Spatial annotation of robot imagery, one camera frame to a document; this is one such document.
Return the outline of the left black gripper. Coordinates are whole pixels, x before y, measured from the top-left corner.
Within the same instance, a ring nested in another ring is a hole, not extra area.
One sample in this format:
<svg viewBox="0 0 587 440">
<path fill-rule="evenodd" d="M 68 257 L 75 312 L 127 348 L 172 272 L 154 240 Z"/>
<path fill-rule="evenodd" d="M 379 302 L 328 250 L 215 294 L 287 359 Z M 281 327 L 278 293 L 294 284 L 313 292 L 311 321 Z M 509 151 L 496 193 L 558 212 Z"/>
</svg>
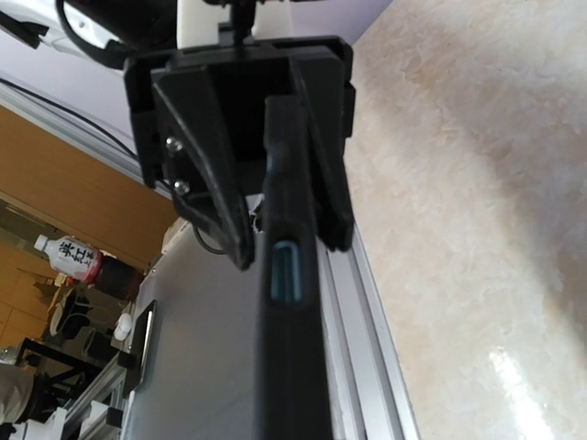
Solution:
<svg viewBox="0 0 587 440">
<path fill-rule="evenodd" d="M 156 51 L 127 60 L 125 86 L 143 179 L 167 176 L 189 188 L 173 192 L 181 217 L 213 238 L 238 270 L 254 260 L 249 211 L 238 175 L 260 187 L 265 100 L 293 94 L 290 59 L 311 72 L 308 91 L 326 128 L 327 149 L 343 151 L 352 135 L 356 91 L 353 50 L 339 37 L 277 38 L 240 47 Z"/>
</svg>

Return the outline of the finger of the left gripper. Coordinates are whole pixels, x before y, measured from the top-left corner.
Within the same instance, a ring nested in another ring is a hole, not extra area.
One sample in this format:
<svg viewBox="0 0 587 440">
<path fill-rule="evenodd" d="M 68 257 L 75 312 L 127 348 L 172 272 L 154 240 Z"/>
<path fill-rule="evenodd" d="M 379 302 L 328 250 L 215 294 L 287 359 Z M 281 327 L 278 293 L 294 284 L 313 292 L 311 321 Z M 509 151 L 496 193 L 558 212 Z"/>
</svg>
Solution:
<svg viewBox="0 0 587 440">
<path fill-rule="evenodd" d="M 343 160 L 344 65 L 328 49 L 300 49 L 290 63 L 309 123 L 318 236 L 327 248 L 347 251 L 353 237 L 353 209 Z"/>
</svg>

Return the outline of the black phone case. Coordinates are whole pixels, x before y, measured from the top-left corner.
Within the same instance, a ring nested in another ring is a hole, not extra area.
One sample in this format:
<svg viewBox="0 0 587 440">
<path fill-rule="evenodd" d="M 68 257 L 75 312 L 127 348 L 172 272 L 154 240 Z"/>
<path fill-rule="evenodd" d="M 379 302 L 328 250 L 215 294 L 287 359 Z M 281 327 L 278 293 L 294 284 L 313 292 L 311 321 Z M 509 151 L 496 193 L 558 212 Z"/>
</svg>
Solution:
<svg viewBox="0 0 587 440">
<path fill-rule="evenodd" d="M 260 439 L 330 439 L 316 220 L 301 101 L 266 101 L 256 422 Z"/>
</svg>

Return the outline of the black phone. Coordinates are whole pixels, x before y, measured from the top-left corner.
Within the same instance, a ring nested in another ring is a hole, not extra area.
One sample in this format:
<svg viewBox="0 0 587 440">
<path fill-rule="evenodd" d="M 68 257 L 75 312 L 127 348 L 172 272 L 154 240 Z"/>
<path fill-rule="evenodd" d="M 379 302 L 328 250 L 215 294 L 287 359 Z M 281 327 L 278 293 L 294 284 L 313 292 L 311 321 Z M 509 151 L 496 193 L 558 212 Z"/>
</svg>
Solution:
<svg viewBox="0 0 587 440">
<path fill-rule="evenodd" d="M 271 251 L 271 299 L 292 305 L 302 299 L 299 247 L 293 241 L 277 242 Z"/>
</svg>

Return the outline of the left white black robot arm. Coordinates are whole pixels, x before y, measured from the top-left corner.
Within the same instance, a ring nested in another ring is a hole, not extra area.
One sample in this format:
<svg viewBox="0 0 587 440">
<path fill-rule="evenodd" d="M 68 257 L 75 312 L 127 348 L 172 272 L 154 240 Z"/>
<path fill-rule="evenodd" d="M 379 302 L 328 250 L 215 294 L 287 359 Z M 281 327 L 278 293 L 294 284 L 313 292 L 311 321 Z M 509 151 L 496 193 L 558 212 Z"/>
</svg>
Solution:
<svg viewBox="0 0 587 440">
<path fill-rule="evenodd" d="M 4 1 L 1 27 L 54 41 L 124 78 L 145 184 L 239 269 L 255 257 L 247 198 L 264 198 L 268 248 L 345 251 L 354 215 L 343 154 L 353 52 L 301 27 L 306 1 Z"/>
</svg>

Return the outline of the bottle with red label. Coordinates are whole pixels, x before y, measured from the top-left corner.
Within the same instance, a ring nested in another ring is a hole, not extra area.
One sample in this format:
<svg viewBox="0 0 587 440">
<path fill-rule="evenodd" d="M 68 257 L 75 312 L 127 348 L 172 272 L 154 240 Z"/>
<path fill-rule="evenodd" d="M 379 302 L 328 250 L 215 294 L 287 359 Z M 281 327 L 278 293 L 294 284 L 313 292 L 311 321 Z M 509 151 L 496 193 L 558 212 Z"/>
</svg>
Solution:
<svg viewBox="0 0 587 440">
<path fill-rule="evenodd" d="M 44 253 L 50 266 L 76 281 L 121 301 L 134 301 L 144 280 L 142 272 L 72 237 L 49 239 L 39 235 L 34 249 Z"/>
</svg>

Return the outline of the front aluminium rail base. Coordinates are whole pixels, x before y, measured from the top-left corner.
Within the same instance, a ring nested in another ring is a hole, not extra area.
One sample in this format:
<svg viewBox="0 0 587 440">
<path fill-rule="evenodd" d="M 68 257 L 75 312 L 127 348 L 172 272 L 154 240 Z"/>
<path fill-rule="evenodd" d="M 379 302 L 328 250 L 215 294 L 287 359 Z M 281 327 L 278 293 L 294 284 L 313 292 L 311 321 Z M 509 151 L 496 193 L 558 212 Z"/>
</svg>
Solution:
<svg viewBox="0 0 587 440">
<path fill-rule="evenodd" d="M 131 152 L 93 121 L 3 80 L 1 106 L 48 129 L 118 175 L 141 182 Z M 403 372 L 359 234 L 346 253 L 318 250 L 332 414 L 337 439 L 420 436 Z"/>
</svg>

